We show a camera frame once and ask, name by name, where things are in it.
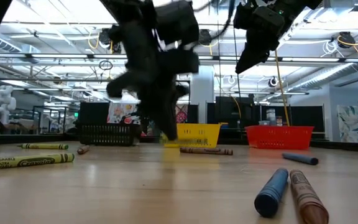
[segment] wooden table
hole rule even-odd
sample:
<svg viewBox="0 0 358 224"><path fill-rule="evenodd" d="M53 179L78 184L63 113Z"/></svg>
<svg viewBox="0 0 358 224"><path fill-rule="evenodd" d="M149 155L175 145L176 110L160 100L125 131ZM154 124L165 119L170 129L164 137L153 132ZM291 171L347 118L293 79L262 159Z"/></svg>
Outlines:
<svg viewBox="0 0 358 224"><path fill-rule="evenodd" d="M69 152L79 146L67 144ZM320 164L308 166L277 150L227 148L234 156L93 147L74 163L0 170L0 223L301 223L289 189L274 219L255 211L255 196L279 167L305 173L330 223L358 223L358 152L312 149ZM0 145L0 157L51 152L64 151Z"/></svg>

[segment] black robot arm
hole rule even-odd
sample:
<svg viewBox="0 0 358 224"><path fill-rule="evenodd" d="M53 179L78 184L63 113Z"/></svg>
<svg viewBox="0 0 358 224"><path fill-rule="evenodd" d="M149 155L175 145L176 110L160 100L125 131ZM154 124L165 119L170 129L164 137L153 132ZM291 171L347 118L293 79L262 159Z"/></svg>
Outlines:
<svg viewBox="0 0 358 224"><path fill-rule="evenodd" d="M255 0L240 3L233 24L236 29L247 30L247 42L237 63L236 73L266 62L269 52L278 47L278 40L302 10L306 6L316 9L320 3L321 0L276 0L267 6L258 6Z"/></svg>
<svg viewBox="0 0 358 224"><path fill-rule="evenodd" d="M190 2L175 1L154 7L151 0L101 0L118 22L109 31L113 42L122 42L127 55L127 71L107 85L110 97L120 96L123 89L137 93L141 116L154 120L167 135L177 138L175 105L187 91L176 87L179 73L198 73L198 56L184 46L198 42L199 29ZM158 38L166 45L179 41L177 49L161 49Z"/></svg>

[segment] red basket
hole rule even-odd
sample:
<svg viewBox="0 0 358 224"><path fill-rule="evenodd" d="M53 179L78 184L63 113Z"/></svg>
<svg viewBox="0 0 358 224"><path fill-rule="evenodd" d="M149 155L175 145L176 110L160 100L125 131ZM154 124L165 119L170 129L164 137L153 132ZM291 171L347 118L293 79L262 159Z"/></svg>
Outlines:
<svg viewBox="0 0 358 224"><path fill-rule="evenodd" d="M258 149L308 149L310 126L249 126L246 127L250 147Z"/></svg>

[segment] blue crayon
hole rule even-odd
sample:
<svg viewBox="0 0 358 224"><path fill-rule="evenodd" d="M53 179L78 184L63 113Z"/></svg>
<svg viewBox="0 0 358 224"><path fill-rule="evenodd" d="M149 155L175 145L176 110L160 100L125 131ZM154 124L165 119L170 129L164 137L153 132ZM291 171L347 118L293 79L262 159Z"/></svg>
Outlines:
<svg viewBox="0 0 358 224"><path fill-rule="evenodd" d="M278 210L281 197L287 184L288 171L279 168L268 180L255 198L255 209L265 218L272 218Z"/></svg>
<svg viewBox="0 0 358 224"><path fill-rule="evenodd" d="M318 159L317 158L310 157L310 156L305 156L305 155L301 155L301 154L284 152L283 153L283 158L284 159L290 159L290 160L293 160L293 161L302 162L302 163L309 164L309 165L317 165L318 164Z"/></svg>

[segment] plastic basket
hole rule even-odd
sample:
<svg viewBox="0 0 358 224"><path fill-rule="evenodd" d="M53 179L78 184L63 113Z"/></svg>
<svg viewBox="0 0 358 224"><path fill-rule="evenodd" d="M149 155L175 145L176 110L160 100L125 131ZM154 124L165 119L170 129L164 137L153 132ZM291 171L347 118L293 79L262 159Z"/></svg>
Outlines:
<svg viewBox="0 0 358 224"><path fill-rule="evenodd" d="M165 147L204 147L215 148L218 144L220 124L177 124L178 140L168 141L165 135L162 141Z"/></svg>
<svg viewBox="0 0 358 224"><path fill-rule="evenodd" d="M139 143L139 124L81 124L80 143L100 146L133 146Z"/></svg>
<svg viewBox="0 0 358 224"><path fill-rule="evenodd" d="M309 148L310 126L249 126L246 127L250 147L258 149L299 149Z"/></svg>

